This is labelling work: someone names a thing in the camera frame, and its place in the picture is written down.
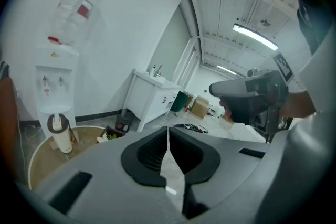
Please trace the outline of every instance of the ceiling light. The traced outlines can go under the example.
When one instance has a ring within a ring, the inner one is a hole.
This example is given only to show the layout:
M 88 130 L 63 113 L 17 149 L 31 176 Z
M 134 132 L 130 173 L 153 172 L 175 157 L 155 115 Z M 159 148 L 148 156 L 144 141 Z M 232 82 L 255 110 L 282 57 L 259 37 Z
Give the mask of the ceiling light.
M 231 73 L 231 74 L 233 74 L 233 75 L 237 75 L 237 73 L 234 73 L 233 71 L 231 71 L 231 70 L 228 70 L 228 69 L 226 69 L 225 67 L 221 67 L 221 66 L 216 66 L 216 68 L 218 68 L 218 69 L 220 69 L 220 70 L 224 70 L 224 71 L 226 71 L 226 72 L 229 72 L 229 73 Z
M 261 34 L 259 34 L 258 32 L 255 32 L 251 29 L 248 29 L 242 25 L 239 24 L 234 24 L 233 25 L 233 30 L 237 31 L 239 33 L 242 33 L 248 37 L 251 37 L 259 42 L 261 42 L 262 44 L 266 45 L 268 48 L 272 49 L 272 50 L 277 50 L 278 46 L 275 45 L 272 41 L 270 41 L 268 38 L 262 36 Z

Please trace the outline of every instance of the cabinet door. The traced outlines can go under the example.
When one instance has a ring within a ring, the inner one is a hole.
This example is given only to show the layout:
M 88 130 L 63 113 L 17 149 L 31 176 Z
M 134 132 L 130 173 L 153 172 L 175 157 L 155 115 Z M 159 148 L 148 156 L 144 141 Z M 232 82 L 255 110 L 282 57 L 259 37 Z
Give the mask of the cabinet door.
M 168 108 L 168 103 L 172 99 L 173 93 L 160 93 L 158 92 L 153 98 L 153 102 L 150 106 L 148 117 L 151 118 L 153 116 L 159 116 L 160 113 L 164 113 L 164 111 Z
M 166 103 L 174 102 L 175 99 L 176 99 L 176 96 L 177 96 L 177 93 L 173 93 L 172 95 L 168 95 Z

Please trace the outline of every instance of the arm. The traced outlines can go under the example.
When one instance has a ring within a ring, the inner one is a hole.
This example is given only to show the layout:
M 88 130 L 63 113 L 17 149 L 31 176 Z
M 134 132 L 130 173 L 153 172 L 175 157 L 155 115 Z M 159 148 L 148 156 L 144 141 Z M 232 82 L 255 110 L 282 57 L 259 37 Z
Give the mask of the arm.
M 286 103 L 280 109 L 280 116 L 305 118 L 315 111 L 315 107 L 307 91 L 289 93 Z

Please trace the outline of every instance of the dispenser tap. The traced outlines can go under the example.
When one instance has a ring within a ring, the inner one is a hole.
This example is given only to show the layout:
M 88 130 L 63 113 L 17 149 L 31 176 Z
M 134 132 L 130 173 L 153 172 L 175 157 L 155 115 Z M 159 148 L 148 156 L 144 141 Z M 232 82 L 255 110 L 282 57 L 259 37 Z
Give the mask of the dispenser tap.
M 42 81 L 43 81 L 43 86 L 46 86 L 47 85 L 47 81 L 48 81 L 47 77 L 43 76 Z

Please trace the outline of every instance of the faucet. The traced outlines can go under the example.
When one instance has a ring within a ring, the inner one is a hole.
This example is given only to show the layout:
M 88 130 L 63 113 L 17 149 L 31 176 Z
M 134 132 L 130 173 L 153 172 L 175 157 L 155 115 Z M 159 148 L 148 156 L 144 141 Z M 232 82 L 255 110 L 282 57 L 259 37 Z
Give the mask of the faucet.
M 160 65 L 159 69 L 157 70 L 157 72 L 155 72 L 154 77 L 160 77 L 161 76 L 161 69 L 162 69 L 162 65 Z
M 43 86 L 46 86 L 47 85 L 47 81 L 48 81 L 47 77 L 43 76 L 42 81 L 43 81 Z

